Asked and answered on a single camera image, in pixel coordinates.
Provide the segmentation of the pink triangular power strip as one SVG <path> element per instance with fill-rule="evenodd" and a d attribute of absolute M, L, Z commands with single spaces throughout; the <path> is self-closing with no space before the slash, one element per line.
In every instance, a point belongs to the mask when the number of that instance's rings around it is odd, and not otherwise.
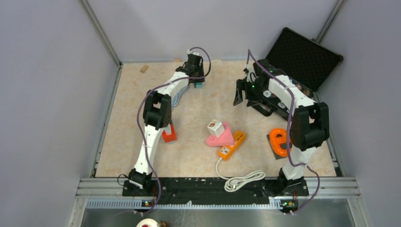
<path fill-rule="evenodd" d="M 219 137 L 215 137 L 213 135 L 209 135 L 205 143 L 209 147 L 222 147 L 222 146 L 232 146 L 235 144 L 235 139 L 229 127 L 227 121 L 223 122 L 224 132 Z"/>

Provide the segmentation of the red cube socket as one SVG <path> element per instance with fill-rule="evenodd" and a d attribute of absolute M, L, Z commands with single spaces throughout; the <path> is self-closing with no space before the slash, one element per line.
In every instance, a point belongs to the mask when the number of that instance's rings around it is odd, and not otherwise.
<path fill-rule="evenodd" d="M 165 127 L 164 131 L 162 132 L 162 138 L 165 143 L 177 141 L 177 135 L 175 133 L 174 125 L 172 123 Z"/>

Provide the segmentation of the teal plug adapter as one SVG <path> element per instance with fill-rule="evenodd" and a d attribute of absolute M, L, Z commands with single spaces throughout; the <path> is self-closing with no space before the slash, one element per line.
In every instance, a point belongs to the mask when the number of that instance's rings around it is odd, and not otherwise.
<path fill-rule="evenodd" d="M 203 82 L 194 83 L 194 87 L 195 87 L 195 88 L 203 88 L 203 85 L 204 85 Z"/>

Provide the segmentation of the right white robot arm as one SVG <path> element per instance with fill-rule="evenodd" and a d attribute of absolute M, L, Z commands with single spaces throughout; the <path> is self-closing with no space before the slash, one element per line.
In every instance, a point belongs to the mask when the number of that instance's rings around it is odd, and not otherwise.
<path fill-rule="evenodd" d="M 329 138 L 329 108 L 315 102 L 282 69 L 269 69 L 266 59 L 244 68 L 245 78 L 236 82 L 233 105 L 247 100 L 247 106 L 265 116 L 281 111 L 287 120 L 288 162 L 280 169 L 277 188 L 290 195 L 304 179 L 312 154 Z"/>

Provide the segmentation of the white cube socket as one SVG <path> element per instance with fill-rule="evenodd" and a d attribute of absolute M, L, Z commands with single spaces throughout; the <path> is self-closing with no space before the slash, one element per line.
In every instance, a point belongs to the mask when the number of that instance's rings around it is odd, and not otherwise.
<path fill-rule="evenodd" d="M 223 123 L 216 119 L 213 119 L 207 125 L 207 129 L 208 129 L 210 135 L 212 135 L 214 137 L 220 137 L 225 131 Z"/>

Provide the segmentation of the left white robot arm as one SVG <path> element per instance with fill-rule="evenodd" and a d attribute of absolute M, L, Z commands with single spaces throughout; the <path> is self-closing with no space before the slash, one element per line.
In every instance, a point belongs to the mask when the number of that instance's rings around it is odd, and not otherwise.
<path fill-rule="evenodd" d="M 189 51 L 188 59 L 175 69 L 163 85 L 149 90 L 142 101 L 144 127 L 138 159 L 129 173 L 128 182 L 139 195 L 147 195 L 152 188 L 152 163 L 164 130 L 171 124 L 172 99 L 190 83 L 204 82 L 203 58 L 198 52 Z"/>

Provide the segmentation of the orange power strip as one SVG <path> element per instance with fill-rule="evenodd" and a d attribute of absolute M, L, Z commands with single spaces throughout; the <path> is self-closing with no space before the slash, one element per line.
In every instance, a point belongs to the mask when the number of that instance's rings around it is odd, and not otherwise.
<path fill-rule="evenodd" d="M 233 145 L 223 146 L 218 151 L 218 156 L 224 161 L 227 161 L 246 140 L 246 134 L 243 131 L 236 131 L 233 134 L 233 137 L 235 142 Z"/>

